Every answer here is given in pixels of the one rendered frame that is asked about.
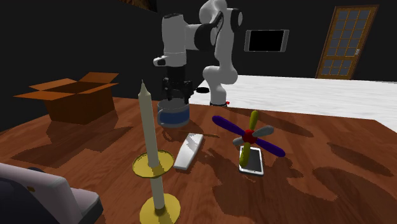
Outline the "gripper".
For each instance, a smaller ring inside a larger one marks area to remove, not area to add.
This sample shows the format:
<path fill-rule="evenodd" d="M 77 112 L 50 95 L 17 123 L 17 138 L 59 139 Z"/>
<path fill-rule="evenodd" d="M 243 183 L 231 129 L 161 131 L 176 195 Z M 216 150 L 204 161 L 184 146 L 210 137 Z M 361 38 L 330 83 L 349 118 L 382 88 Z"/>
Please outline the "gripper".
<path fill-rule="evenodd" d="M 185 66 L 167 66 L 166 69 L 166 76 L 162 80 L 162 88 L 165 90 L 167 100 L 172 100 L 172 89 L 183 90 L 184 103 L 188 104 L 192 95 L 193 83 L 190 80 L 186 80 Z"/>

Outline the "grey and blue mug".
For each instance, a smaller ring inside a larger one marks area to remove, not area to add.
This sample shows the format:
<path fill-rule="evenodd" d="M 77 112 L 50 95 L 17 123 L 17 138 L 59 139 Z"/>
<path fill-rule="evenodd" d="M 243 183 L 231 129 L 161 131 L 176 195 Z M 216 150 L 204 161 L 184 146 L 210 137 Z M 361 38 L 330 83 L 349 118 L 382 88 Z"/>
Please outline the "grey and blue mug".
<path fill-rule="evenodd" d="M 164 99 L 157 104 L 157 123 L 167 128 L 180 128 L 190 121 L 190 105 L 184 99 Z"/>

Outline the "cream candle on brass holder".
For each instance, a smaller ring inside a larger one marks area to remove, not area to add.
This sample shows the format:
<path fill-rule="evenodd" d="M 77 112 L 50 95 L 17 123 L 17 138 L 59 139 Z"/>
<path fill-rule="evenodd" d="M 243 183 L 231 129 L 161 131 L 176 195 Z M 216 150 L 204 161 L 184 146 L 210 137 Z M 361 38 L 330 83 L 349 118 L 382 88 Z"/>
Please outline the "cream candle on brass holder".
<path fill-rule="evenodd" d="M 138 99 L 146 152 L 134 160 L 132 170 L 137 176 L 149 179 L 152 192 L 140 210 L 139 221 L 141 224 L 176 224 L 181 206 L 175 196 L 164 192 L 162 181 L 162 175 L 173 166 L 174 158 L 157 147 L 151 94 L 143 83 Z"/>

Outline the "white remote control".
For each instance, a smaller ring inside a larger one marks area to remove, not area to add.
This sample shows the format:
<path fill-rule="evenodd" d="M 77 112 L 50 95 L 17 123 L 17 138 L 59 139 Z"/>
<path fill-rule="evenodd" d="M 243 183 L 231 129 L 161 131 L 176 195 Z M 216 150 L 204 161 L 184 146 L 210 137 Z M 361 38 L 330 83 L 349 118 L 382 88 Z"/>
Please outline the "white remote control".
<path fill-rule="evenodd" d="M 201 146 L 203 134 L 189 133 L 181 145 L 174 162 L 175 169 L 187 170 Z"/>

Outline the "colourful jack-shaped toy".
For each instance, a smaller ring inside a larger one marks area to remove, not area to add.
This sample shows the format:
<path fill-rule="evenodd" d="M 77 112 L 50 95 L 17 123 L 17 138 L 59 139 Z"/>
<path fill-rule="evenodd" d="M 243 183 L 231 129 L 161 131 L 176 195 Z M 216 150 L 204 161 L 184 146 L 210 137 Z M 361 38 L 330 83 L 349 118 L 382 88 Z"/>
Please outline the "colourful jack-shaped toy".
<path fill-rule="evenodd" d="M 249 120 L 249 128 L 246 130 L 241 129 L 236 124 L 228 121 L 222 116 L 213 116 L 212 121 L 219 127 L 233 132 L 234 134 L 240 135 L 240 137 L 233 140 L 234 145 L 243 145 L 242 151 L 239 157 L 239 165 L 241 167 L 247 166 L 250 157 L 251 145 L 257 144 L 262 147 L 264 150 L 270 152 L 271 154 L 277 157 L 284 157 L 286 155 L 285 151 L 280 147 L 269 143 L 265 140 L 260 139 L 260 137 L 271 135 L 274 132 L 274 128 L 271 125 L 267 125 L 258 130 L 255 130 L 257 121 L 259 117 L 259 112 L 257 110 L 252 111 L 250 120 Z"/>

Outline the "white smartphone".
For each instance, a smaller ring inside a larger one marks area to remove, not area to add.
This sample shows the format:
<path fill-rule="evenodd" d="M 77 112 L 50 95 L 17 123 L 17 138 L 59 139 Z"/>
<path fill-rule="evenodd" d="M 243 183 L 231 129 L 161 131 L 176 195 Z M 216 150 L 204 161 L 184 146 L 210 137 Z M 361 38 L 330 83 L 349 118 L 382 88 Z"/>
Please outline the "white smartphone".
<path fill-rule="evenodd" d="M 263 175 L 263 162 L 261 149 L 250 147 L 249 160 L 245 167 L 239 165 L 239 171 L 241 173 L 252 174 L 256 176 Z"/>

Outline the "open brown cardboard box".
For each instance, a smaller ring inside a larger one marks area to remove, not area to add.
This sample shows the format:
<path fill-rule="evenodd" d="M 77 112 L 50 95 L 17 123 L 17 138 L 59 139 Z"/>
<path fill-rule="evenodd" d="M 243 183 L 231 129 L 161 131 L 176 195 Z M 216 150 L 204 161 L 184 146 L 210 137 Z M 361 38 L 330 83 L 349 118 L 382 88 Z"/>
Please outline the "open brown cardboard box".
<path fill-rule="evenodd" d="M 32 85 L 35 91 L 19 98 L 42 100 L 53 121 L 85 125 L 115 109 L 111 87 L 117 76 L 89 72 L 78 81 L 64 78 Z"/>

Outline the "grey office chair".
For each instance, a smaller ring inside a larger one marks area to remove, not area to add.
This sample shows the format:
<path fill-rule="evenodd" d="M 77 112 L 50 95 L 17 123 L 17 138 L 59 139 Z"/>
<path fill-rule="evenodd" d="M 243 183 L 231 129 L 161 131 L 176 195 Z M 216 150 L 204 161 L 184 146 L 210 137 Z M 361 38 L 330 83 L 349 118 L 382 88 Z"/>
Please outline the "grey office chair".
<path fill-rule="evenodd" d="M 62 176 L 0 163 L 0 224 L 94 224 L 99 195 Z"/>

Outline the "brown wooden glass-pane door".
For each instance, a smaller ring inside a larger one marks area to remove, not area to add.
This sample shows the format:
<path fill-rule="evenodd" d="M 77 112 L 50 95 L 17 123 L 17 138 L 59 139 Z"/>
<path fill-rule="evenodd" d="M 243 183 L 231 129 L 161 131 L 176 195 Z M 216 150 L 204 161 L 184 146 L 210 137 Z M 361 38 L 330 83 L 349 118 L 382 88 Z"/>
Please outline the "brown wooden glass-pane door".
<path fill-rule="evenodd" d="M 350 80 L 379 6 L 336 6 L 316 72 L 317 79 Z"/>

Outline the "wall-mounted black television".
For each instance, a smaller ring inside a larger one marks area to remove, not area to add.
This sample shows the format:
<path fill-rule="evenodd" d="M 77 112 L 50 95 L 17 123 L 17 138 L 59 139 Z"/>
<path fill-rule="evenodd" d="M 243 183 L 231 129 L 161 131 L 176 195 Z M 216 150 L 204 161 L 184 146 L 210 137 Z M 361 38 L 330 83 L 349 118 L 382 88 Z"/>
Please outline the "wall-mounted black television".
<path fill-rule="evenodd" d="M 289 30 L 247 30 L 245 52 L 285 52 Z"/>

